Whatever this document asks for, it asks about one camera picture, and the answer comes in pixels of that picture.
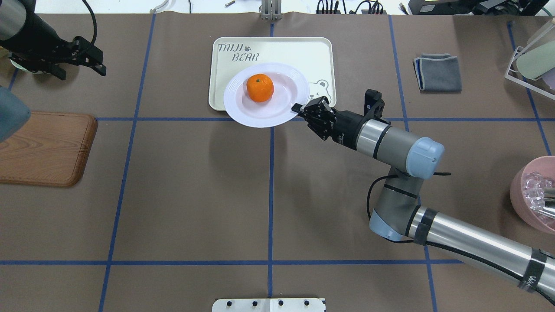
cable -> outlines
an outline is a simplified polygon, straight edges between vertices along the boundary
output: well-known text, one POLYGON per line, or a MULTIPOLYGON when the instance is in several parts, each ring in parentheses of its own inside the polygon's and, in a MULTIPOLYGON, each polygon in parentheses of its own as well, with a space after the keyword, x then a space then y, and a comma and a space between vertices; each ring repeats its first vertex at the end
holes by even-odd
POLYGON ((547 16, 552 16, 551 12, 548 9, 542 8, 542 10, 547 14, 547 16))
POLYGON ((90 44, 86 48, 84 48, 83 50, 78 52, 77 54, 74 54, 74 55, 69 56, 69 57, 43 56, 43 55, 40 55, 38 53, 33 53, 33 52, 30 52, 29 53, 30 55, 37 56, 37 57, 43 58, 43 59, 48 60, 48 61, 69 61, 69 60, 72 60, 72 59, 75 59, 75 58, 78 58, 78 57, 82 56, 83 54, 87 53, 94 46, 94 43, 97 41, 97 19, 94 16, 93 9, 90 7, 87 0, 82 0, 82 1, 85 4, 85 6, 87 7, 87 9, 89 10, 90 17, 93 20, 93 39, 90 41, 90 44))
MULTIPOLYGON (((464 251, 464 250, 457 249, 457 248, 454 248, 454 247, 451 247, 451 246, 447 246, 447 245, 443 245, 443 244, 433 243, 433 242, 431 242, 431 241, 427 241, 427 242, 426 242, 426 245, 433 246, 433 247, 437 247, 437 248, 441 248, 441 249, 450 251, 450 252, 452 252, 452 253, 456 253, 456 254, 459 254, 459 255, 461 255, 461 256, 465 256, 465 257, 470 258, 470 259, 472 259, 472 260, 479 261, 479 262, 481 262, 481 263, 484 263, 484 264, 486 264, 486 265, 489 265, 489 266, 491 266, 492 268, 497 269, 497 270, 499 270, 499 271, 501 271, 501 272, 503 272, 503 273, 505 273, 505 274, 507 274, 507 275, 509 275, 509 276, 511 276, 511 277, 513 277, 513 278, 515 278, 515 279, 517 279, 518 281, 522 280, 522 276, 516 274, 515 272, 510 271, 510 270, 508 270, 508 269, 506 269, 506 268, 504 268, 504 267, 498 265, 497 263, 491 262, 491 261, 489 261, 489 260, 487 260, 487 259, 484 259, 484 258, 482 258, 482 257, 480 257, 480 256, 477 256, 477 255, 468 253, 468 252, 466 252, 466 251, 464 251)), ((553 300, 552 298, 550 298, 546 293, 544 293, 544 292, 541 291, 540 289, 536 289, 536 291, 537 291, 540 295, 542 295, 545 299, 547 299, 547 301, 549 301, 549 303, 551 303, 552 305, 555 305, 555 300, 553 300)))
POLYGON ((372 193, 372 189, 379 181, 389 179, 389 178, 398 178, 399 176, 396 174, 384 175, 383 177, 379 177, 372 182, 370 188, 368 189, 368 195, 366 196, 366 213, 368 214, 368 220, 370 220, 371 213, 370 213, 370 194, 372 193))
MULTIPOLYGON (((441 175, 441 176, 448 176, 451 175, 452 173, 450 172, 434 172, 434 175, 441 175)), ((368 189, 368 195, 366 196, 366 213, 368 214, 368 220, 370 220, 370 194, 372 193, 372 189, 374 188, 374 186, 376 185, 376 183, 378 183, 379 181, 382 181, 384 179, 388 179, 388 178, 398 178, 399 176, 396 174, 390 174, 390 175, 385 175, 383 177, 379 177, 376 180, 374 180, 374 182, 372 182, 372 184, 370 185, 370 188, 368 189)))
POLYGON ((356 12, 359 11, 359 8, 363 3, 368 3, 368 12, 370 12, 370 10, 372 10, 372 3, 371 2, 373 2, 373 1, 370 1, 370 0, 362 1, 361 3, 359 3, 359 5, 356 7, 356 9, 354 11, 351 11, 351 12, 354 12, 354 13, 349 12, 349 14, 356 14, 356 12))
POLYGON ((405 8, 402 2, 399 3, 399 10, 401 10, 401 12, 403 12, 404 14, 408 15, 407 8, 405 8))
POLYGON ((374 3, 374 5, 372 6, 372 8, 370 9, 370 11, 368 12, 368 14, 379 14, 378 11, 380 9, 380 5, 381 3, 376 0, 376 2, 374 3))
POLYGON ((414 242, 415 242, 415 240, 413 240, 413 239, 407 239, 407 240, 391 240, 391 239, 385 238, 385 237, 384 237, 384 239, 385 239, 385 240, 388 240, 388 241, 390 241, 390 242, 392 242, 392 243, 395 243, 395 244, 407 244, 407 243, 414 243, 414 242))

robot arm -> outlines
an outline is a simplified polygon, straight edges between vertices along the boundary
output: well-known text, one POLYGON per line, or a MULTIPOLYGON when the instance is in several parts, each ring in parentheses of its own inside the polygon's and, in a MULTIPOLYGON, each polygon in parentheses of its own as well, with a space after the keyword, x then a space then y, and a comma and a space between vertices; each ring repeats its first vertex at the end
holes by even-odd
POLYGON ((392 127, 382 118, 381 94, 367 90, 365 115, 331 109, 326 97, 294 112, 322 140, 333 141, 391 165, 384 189, 370 219, 370 229, 393 241, 403 236, 416 244, 448 251, 455 258, 501 276, 510 276, 528 292, 537 291, 555 305, 555 259, 460 220, 418 205, 425 179, 432 177, 444 147, 430 138, 392 127))
POLYGON ((67 42, 35 14, 35 2, 0 0, 0 46, 11 52, 9 58, 30 72, 50 73, 61 80, 65 80, 65 70, 60 63, 84 65, 106 76, 103 52, 94 46, 96 19, 88 3, 83 1, 93 17, 92 42, 79 36, 67 42))

gray object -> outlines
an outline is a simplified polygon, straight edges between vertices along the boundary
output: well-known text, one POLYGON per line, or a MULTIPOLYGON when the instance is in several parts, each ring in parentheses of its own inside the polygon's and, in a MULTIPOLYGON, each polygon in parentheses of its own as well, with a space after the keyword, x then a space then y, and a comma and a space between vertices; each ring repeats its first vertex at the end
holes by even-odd
POLYGON ((0 142, 19 130, 29 117, 29 108, 8 89, 0 87, 0 142))
POLYGON ((458 58, 450 54, 426 54, 414 59, 416 78, 421 91, 462 91, 458 58))

light blue joint cap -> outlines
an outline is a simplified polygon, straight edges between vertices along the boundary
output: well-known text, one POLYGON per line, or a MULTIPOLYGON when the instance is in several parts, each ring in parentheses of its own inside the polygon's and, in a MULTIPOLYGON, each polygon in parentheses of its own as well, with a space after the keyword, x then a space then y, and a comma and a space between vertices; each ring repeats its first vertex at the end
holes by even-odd
POLYGON ((407 173, 413 177, 430 179, 440 163, 445 147, 430 138, 418 139, 408 151, 407 173))
POLYGON ((31 111, 8 89, 0 87, 0 142, 19 130, 31 111))
POLYGON ((394 241, 400 241, 403 238, 403 235, 397 233, 389 225, 387 225, 387 223, 385 223, 385 221, 375 211, 372 211, 372 217, 370 218, 370 229, 379 236, 394 241))

white rack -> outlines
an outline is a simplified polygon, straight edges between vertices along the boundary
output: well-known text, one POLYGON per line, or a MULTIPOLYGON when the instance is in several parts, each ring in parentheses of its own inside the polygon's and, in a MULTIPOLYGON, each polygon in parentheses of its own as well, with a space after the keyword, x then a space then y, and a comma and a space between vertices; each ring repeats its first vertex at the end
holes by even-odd
MULTIPOLYGON (((529 84, 525 80, 525 78, 521 74, 519 74, 518 69, 516 69, 516 66, 514 65, 517 58, 519 58, 521 55, 523 55, 528 50, 530 50, 530 48, 534 44, 536 44, 541 38, 543 38, 553 28, 555 28, 555 18, 553 18, 549 22, 545 23, 545 25, 542 26, 542 28, 540 28, 532 37, 530 37, 530 39, 528 40, 528 45, 527 46, 525 46, 524 48, 519 46, 514 50, 513 56, 511 57, 511 61, 509 62, 509 65, 507 66, 507 70, 505 71, 505 78, 509 79, 510 81, 516 82, 520 85, 523 85, 526 88, 528 88, 532 91, 535 91, 535 92, 537 92, 541 95, 544 95, 544 96, 546 96, 550 99, 555 100, 555 94, 553 94, 551 92, 548 92, 546 90, 540 89, 540 88, 536 87, 535 85, 529 84)), ((540 78, 541 77, 538 77, 536 79, 530 79, 530 80, 536 81, 540 78)))

